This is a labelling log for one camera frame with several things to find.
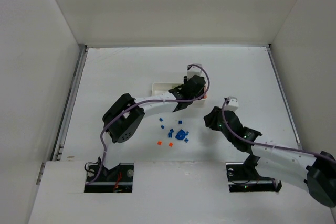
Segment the blue round lego piece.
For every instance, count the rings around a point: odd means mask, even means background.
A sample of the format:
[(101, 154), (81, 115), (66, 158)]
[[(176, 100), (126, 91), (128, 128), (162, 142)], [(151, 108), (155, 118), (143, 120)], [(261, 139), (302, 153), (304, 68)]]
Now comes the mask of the blue round lego piece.
[(184, 130), (179, 130), (175, 136), (175, 138), (179, 141), (182, 141), (186, 138), (186, 132)]

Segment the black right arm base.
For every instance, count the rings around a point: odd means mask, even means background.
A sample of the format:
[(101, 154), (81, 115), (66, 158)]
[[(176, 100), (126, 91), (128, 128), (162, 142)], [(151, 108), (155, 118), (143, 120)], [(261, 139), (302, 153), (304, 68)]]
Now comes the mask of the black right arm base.
[(280, 192), (282, 182), (261, 176), (256, 171), (259, 157), (249, 155), (244, 162), (226, 163), (226, 176), (230, 193)]

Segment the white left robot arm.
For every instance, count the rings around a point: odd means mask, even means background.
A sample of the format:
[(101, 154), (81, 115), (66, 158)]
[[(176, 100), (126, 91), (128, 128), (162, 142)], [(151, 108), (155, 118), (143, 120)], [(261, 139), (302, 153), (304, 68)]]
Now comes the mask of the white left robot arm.
[(103, 129), (100, 133), (100, 141), (103, 145), (103, 154), (98, 159), (99, 168), (93, 180), (97, 180), (100, 174), (109, 171), (105, 165), (108, 148), (103, 139), (104, 133), (110, 135), (114, 144), (123, 143), (135, 134), (145, 117), (184, 110), (194, 101), (202, 99), (208, 92), (209, 86), (209, 77), (194, 75), (182, 85), (159, 95), (134, 98), (129, 93), (125, 93), (119, 97), (102, 118)]

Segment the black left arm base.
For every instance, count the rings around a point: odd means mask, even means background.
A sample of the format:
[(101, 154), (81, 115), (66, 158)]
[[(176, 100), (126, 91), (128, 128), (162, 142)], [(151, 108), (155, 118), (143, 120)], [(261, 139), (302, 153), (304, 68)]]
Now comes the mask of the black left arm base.
[(84, 169), (87, 173), (85, 193), (132, 193), (133, 163), (120, 163), (110, 170), (103, 167), (97, 179), (93, 181), (98, 174), (99, 167), (98, 163), (89, 162), (85, 165)]

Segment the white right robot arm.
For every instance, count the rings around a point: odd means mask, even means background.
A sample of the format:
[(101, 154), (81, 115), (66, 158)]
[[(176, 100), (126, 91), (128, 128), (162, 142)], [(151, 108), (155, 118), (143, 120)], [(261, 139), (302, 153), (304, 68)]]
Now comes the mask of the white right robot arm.
[(289, 183), (306, 191), (318, 203), (335, 207), (335, 158), (328, 152), (308, 152), (271, 144), (263, 135), (241, 124), (230, 110), (214, 107), (204, 116), (205, 126), (221, 132), (240, 152), (249, 156), (248, 175)]

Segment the white divided sorting tray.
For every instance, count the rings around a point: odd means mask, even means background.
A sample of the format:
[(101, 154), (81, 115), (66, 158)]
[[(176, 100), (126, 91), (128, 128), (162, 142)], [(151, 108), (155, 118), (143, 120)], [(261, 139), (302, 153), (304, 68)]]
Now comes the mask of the white divided sorting tray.
[[(170, 89), (176, 88), (177, 86), (182, 85), (182, 83), (153, 83), (151, 96), (160, 95), (165, 92), (168, 92)], [(204, 105), (205, 100), (197, 100), (192, 103), (192, 106), (201, 107)]]

